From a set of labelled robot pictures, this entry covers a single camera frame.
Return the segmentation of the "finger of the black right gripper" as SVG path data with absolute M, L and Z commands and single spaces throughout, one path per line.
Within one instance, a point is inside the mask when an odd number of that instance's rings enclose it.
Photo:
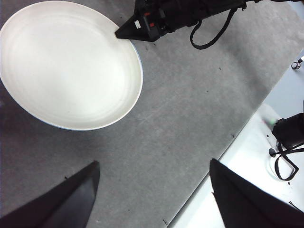
M 119 39 L 130 39 L 153 42 L 154 37 L 148 28 L 147 21 L 142 16 L 130 17 L 116 32 Z

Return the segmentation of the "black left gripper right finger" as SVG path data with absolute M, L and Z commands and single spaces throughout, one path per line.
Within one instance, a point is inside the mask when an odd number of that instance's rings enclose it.
M 209 163 L 213 195 L 227 228 L 302 228 L 304 214 L 261 190 L 216 159 Z

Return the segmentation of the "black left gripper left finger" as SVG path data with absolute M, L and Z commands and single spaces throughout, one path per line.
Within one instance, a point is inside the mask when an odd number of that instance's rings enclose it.
M 2 228 L 85 228 L 100 180 L 97 161 L 0 219 Z

